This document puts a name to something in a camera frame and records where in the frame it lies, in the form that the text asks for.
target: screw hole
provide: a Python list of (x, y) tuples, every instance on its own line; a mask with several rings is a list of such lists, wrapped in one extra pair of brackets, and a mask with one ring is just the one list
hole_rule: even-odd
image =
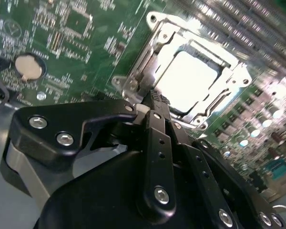
[(196, 156), (197, 161), (202, 162), (202, 159), (200, 156)]
[(133, 111), (133, 107), (131, 107), (131, 106), (125, 106), (125, 109), (126, 109), (127, 111)]
[(159, 157), (160, 157), (161, 159), (164, 159), (164, 158), (165, 158), (165, 155), (164, 155), (162, 152), (159, 152)]
[(206, 178), (209, 178), (209, 177), (210, 177), (210, 175), (209, 175), (207, 172), (205, 172), (205, 171), (203, 171), (202, 174), (203, 174)]
[(200, 126), (200, 129), (201, 129), (201, 130), (205, 130), (205, 129), (206, 129), (206, 125), (205, 125), (205, 124), (202, 124), (202, 125)]
[(151, 22), (155, 23), (157, 21), (156, 17), (154, 15), (151, 16)]
[(153, 115), (154, 115), (157, 119), (161, 119), (161, 116), (160, 116), (159, 114), (154, 113)]

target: mounting hole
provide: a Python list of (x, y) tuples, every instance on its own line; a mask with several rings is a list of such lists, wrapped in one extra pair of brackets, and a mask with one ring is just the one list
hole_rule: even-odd
[(209, 175), (207, 172), (203, 171), (202, 174), (203, 174), (206, 178), (210, 178), (210, 175)]
[(197, 161), (202, 162), (202, 159), (200, 156), (196, 156)]
[(206, 130), (206, 129), (207, 129), (207, 125), (206, 125), (206, 124), (202, 124), (199, 128), (200, 128), (201, 130)]
[(125, 106), (125, 109), (127, 110), (127, 111), (133, 111), (133, 107), (131, 107), (131, 106)]
[(159, 157), (160, 157), (161, 159), (164, 159), (164, 158), (165, 158), (165, 155), (164, 155), (162, 152), (159, 152)]
[(156, 16), (152, 15), (152, 16), (151, 16), (151, 22), (152, 22), (152, 23), (155, 23), (156, 21), (157, 21)]

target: capacitor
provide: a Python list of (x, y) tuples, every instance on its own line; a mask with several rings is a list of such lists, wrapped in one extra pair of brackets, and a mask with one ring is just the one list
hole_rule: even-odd
[(238, 136), (238, 137), (236, 138), (236, 140), (237, 140), (237, 142), (239, 143), (239, 145), (242, 146), (242, 147), (245, 147), (245, 146), (248, 145), (248, 143), (249, 143), (248, 140), (245, 139), (244, 136)]
[(241, 168), (243, 171), (246, 171), (246, 170), (248, 170), (248, 165), (247, 165), (247, 164), (243, 164), (240, 168)]
[(27, 52), (16, 56), (15, 70), (23, 81), (27, 81), (43, 77), (47, 68), (41, 57)]
[(261, 133), (260, 130), (256, 129), (256, 128), (255, 128), (254, 126), (252, 126), (252, 125), (249, 126), (249, 127), (247, 128), (247, 130), (249, 131), (251, 137), (257, 137), (257, 136), (259, 136), (259, 134)]
[(280, 118), (282, 117), (284, 111), (283, 110), (280, 110), (278, 109), (277, 107), (275, 106), (271, 106), (268, 111), (271, 113), (272, 117), (273, 118)]
[(224, 156), (229, 157), (231, 155), (231, 151), (227, 146), (221, 148), (221, 152)]
[(263, 164), (263, 161), (261, 159), (258, 159), (255, 161), (255, 163), (257, 163), (260, 166), (261, 164)]
[(270, 147), (270, 148), (268, 148), (268, 153), (269, 153), (269, 155), (272, 157), (272, 159), (274, 159), (274, 160), (278, 160), (279, 158), (280, 158), (280, 155), (277, 153), (277, 151), (274, 149), (274, 148), (272, 148), (272, 147)]
[(273, 132), (271, 134), (271, 137), (273, 140), (275, 140), (276, 143), (278, 143), (279, 146), (284, 143), (284, 140), (281, 138), (281, 136), (277, 132)]
[(259, 116), (257, 118), (259, 120), (259, 122), (262, 124), (262, 127), (267, 128), (272, 124), (272, 121), (264, 116)]

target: black metal bracket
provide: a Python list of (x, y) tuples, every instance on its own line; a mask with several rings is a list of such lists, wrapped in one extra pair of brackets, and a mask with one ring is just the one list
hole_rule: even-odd
[[(129, 146), (124, 155), (112, 162), (106, 162), (96, 170), (70, 182), (70, 176), (65, 181), (56, 182), (62, 185), (59, 190), (58, 187), (53, 188), (53, 183), (49, 183), (46, 177), (39, 179), (44, 181), (39, 183), (41, 186), (46, 183), (49, 195), (54, 193), (44, 209), (50, 213), (43, 211), (41, 215), (41, 229), (72, 228), (65, 222), (69, 219), (71, 222), (83, 220), (87, 225), (91, 225), (92, 216), (102, 216), (102, 212), (90, 207), (102, 204), (99, 201), (106, 201), (105, 206), (117, 207), (127, 212), (125, 217), (129, 218), (129, 225), (132, 227), (142, 225), (142, 228), (150, 228), (163, 225), (165, 228), (172, 228), (170, 225), (178, 225), (180, 222), (185, 227), (195, 225), (195, 228), (202, 225), (203, 228), (214, 229), (286, 229), (283, 219), (273, 212), (269, 204), (216, 149), (201, 139), (190, 142), (181, 125), (171, 121), (169, 107), (163, 96), (153, 91), (147, 95), (143, 104), (150, 107), (150, 110), (140, 115), (137, 115), (135, 107), (124, 100), (29, 107), (15, 113), (8, 144), (14, 147), (13, 152), (18, 151), (24, 158), (23, 161), (34, 164), (38, 171), (53, 174), (53, 177), (61, 177), (64, 173), (69, 175), (75, 157), (85, 145), (83, 136), (86, 132), (94, 132), (93, 142), (99, 141), (112, 146), (123, 143)], [(34, 117), (37, 118), (37, 123), (32, 124)], [(58, 139), (59, 134), (66, 135), (66, 138), (71, 136), (67, 139), (69, 142), (65, 141), (64, 144)], [(10, 152), (7, 145), (2, 163), (6, 162), (7, 157), (12, 158), (7, 155)], [(32, 180), (32, 176), (26, 176), (20, 166), (19, 163), (13, 165), (17, 171), (11, 170), (14, 173), (11, 177), (19, 178), (19, 172), (22, 176), (20, 181), (24, 181), (24, 184), (18, 182), (15, 185), (14, 182), (14, 185), (23, 189), (23, 186), (27, 186), (27, 182)], [(112, 187), (107, 184), (104, 179), (108, 178), (108, 174), (112, 176), (111, 182), (123, 185)], [(125, 180), (135, 184), (127, 183), (125, 188)], [(183, 187), (188, 187), (192, 192), (182, 190)], [(113, 188), (117, 188), (117, 191), (111, 195)], [(29, 191), (31, 194), (32, 190), (28, 188), (23, 191)], [(96, 196), (87, 197), (89, 203), (84, 203), (78, 200), (79, 191), (83, 195), (90, 195), (92, 192)], [(186, 195), (187, 198), (193, 196), (189, 201), (194, 204), (189, 208), (180, 195)], [(134, 205), (141, 218), (134, 212)], [(79, 209), (85, 206), (87, 212), (70, 215), (68, 209), (73, 209), (73, 206)], [(193, 222), (193, 217), (189, 217), (193, 214), (200, 216), (202, 212), (203, 216), (196, 219), (199, 223)], [(52, 226), (52, 213), (64, 219), (58, 223), (60, 226)]]
[[(36, 119), (34, 127), (31, 118)], [(125, 100), (104, 100), (77, 104), (25, 107), (15, 112), (9, 138), (24, 154), (55, 170), (66, 170), (82, 149), (85, 132), (112, 122), (132, 122), (136, 111)], [(62, 145), (59, 134), (71, 136), (72, 143)]]
[(145, 168), (137, 207), (153, 224), (163, 224), (176, 210), (171, 139), (165, 134), (162, 113), (151, 110), (145, 119)]

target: green circuit board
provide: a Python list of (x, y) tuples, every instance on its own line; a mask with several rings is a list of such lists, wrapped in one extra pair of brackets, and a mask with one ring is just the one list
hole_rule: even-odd
[[(13, 68), (0, 76), (26, 105), (79, 102), (83, 92), (119, 98), (110, 80), (128, 73), (146, 42), (146, 13), (164, 8), (161, 0), (1, 0), (0, 56), (34, 53), (47, 72), (33, 82), (15, 77)], [(39, 91), (45, 100), (36, 99)]]

